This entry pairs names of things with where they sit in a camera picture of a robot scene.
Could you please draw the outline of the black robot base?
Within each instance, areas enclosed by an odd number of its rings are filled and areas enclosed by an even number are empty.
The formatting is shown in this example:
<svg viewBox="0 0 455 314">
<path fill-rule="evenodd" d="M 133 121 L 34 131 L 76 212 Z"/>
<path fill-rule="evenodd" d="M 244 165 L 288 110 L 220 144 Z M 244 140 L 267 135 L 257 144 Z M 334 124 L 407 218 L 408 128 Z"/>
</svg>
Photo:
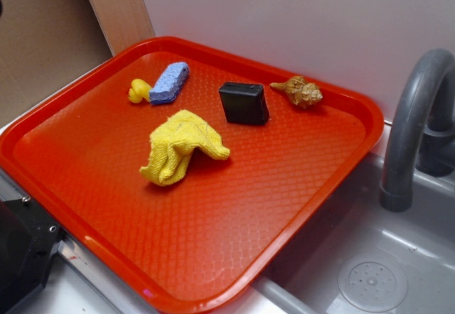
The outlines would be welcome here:
<svg viewBox="0 0 455 314">
<path fill-rule="evenodd" d="M 1 312 L 45 289 L 63 229 L 33 198 L 1 202 Z"/>
</svg>

